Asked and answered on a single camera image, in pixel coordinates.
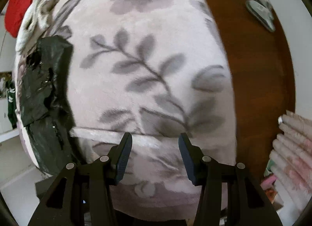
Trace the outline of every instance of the floral blanket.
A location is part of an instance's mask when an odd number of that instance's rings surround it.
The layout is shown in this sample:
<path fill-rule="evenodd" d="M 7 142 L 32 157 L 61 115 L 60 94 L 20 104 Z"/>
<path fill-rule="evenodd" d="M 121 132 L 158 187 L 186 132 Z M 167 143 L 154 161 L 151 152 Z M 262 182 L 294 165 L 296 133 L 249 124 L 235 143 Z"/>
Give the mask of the floral blanket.
<path fill-rule="evenodd" d="M 114 207 L 151 221 L 193 217 L 200 187 L 187 178 L 180 133 L 221 163 L 236 156 L 231 75 L 205 0 L 57 0 L 52 35 L 74 46 L 71 135 L 87 162 L 133 135 Z"/>

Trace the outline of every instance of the dark green fabric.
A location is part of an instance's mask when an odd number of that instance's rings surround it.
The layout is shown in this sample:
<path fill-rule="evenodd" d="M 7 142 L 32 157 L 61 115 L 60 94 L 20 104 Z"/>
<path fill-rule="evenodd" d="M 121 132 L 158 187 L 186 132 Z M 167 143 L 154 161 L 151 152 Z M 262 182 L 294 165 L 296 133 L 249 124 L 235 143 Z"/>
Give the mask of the dark green fabric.
<path fill-rule="evenodd" d="M 38 40 L 27 57 L 22 78 L 21 119 L 42 171 L 57 175 L 69 162 L 85 163 L 70 137 L 74 126 L 66 98 L 66 82 L 73 47 L 60 36 Z"/>
<path fill-rule="evenodd" d="M 7 81 L 5 86 L 7 89 L 7 117 L 9 118 L 12 128 L 14 129 L 17 127 L 16 123 L 18 121 L 15 114 L 16 110 L 15 86 L 12 81 Z"/>

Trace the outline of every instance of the metal pin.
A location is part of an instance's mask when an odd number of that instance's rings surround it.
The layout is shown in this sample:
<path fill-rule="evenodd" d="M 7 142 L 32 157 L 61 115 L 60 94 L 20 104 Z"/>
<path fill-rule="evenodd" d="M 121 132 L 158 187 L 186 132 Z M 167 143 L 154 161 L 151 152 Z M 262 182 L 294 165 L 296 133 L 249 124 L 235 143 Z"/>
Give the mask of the metal pin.
<path fill-rule="evenodd" d="M 210 162 L 210 161 L 211 161 L 211 157 L 205 155 L 205 156 L 202 157 L 202 160 L 203 160 L 204 162 Z"/>
<path fill-rule="evenodd" d="M 243 163 L 238 163 L 237 168 L 239 169 L 245 169 L 245 165 Z"/>
<path fill-rule="evenodd" d="M 66 165 L 66 169 L 70 170 L 70 169 L 74 168 L 74 166 L 75 165 L 73 163 L 69 163 Z"/>
<path fill-rule="evenodd" d="M 107 155 L 103 155 L 101 156 L 101 158 L 99 159 L 101 162 L 107 162 L 108 159 L 110 159 Z"/>

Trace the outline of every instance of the gray shoe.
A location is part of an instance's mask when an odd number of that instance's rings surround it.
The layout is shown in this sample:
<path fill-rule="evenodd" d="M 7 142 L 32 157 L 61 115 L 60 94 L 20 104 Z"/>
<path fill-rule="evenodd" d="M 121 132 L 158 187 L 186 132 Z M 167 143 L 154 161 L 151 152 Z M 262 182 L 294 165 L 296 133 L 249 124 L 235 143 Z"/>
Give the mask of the gray shoe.
<path fill-rule="evenodd" d="M 270 11 L 271 19 L 274 20 L 274 16 L 272 14 L 272 4 L 270 3 L 270 1 L 269 0 L 255 0 L 255 1 L 262 4 L 268 9 Z"/>
<path fill-rule="evenodd" d="M 275 26 L 270 16 L 271 12 L 265 6 L 254 0 L 248 0 L 246 1 L 246 7 L 248 11 L 253 14 L 264 27 L 266 27 L 268 31 L 275 31 Z"/>

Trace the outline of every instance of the brown floor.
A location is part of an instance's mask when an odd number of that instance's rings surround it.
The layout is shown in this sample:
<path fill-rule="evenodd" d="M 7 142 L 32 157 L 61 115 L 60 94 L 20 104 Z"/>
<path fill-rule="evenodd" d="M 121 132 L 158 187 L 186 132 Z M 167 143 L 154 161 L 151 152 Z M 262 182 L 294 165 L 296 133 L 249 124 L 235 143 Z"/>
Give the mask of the brown floor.
<path fill-rule="evenodd" d="M 246 9 L 246 0 L 207 0 L 227 52 L 237 115 L 237 161 L 260 179 L 277 118 L 294 111 L 294 73 L 287 41 L 277 17 L 268 32 Z"/>

